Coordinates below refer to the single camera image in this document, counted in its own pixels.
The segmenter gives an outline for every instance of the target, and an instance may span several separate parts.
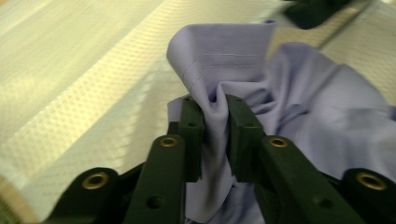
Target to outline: lavender fabric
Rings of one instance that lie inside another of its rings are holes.
[[[340,178],[363,167],[396,180],[396,122],[378,91],[302,43],[265,61],[275,28],[190,25],[169,44],[169,63],[205,114],[203,178],[187,184],[187,223],[264,223],[252,186],[231,175],[225,94],[243,98],[267,134],[291,139],[320,171]],[[168,104],[169,121],[182,98]]]

